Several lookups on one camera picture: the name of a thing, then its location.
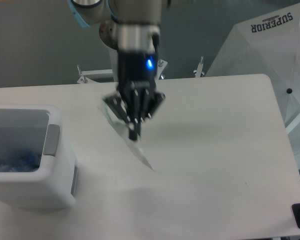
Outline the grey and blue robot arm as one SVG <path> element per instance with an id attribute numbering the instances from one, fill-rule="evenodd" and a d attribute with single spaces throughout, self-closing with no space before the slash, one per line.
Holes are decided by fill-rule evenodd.
<path id="1" fill-rule="evenodd" d="M 104 102 L 129 126 L 137 141 L 141 126 L 150 119 L 165 95 L 157 91 L 160 25 L 168 0 L 71 0 L 69 6 L 84 26 L 109 22 L 112 48 L 117 52 L 116 93 Z"/>

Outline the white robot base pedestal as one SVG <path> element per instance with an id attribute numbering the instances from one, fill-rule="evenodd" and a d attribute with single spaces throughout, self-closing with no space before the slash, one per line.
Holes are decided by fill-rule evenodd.
<path id="1" fill-rule="evenodd" d="M 110 64 L 113 74 L 114 82 L 118 82 L 118 52 L 117 50 L 110 48 L 109 50 Z"/>

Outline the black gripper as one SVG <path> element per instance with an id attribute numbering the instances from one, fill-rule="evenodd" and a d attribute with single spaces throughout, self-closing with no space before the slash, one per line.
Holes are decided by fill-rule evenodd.
<path id="1" fill-rule="evenodd" d="M 136 142 L 141 137 L 141 125 L 151 119 L 166 99 L 156 91 L 158 56 L 141 51 L 118 52 L 118 93 L 102 98 L 106 110 L 128 128 L 128 139 Z"/>

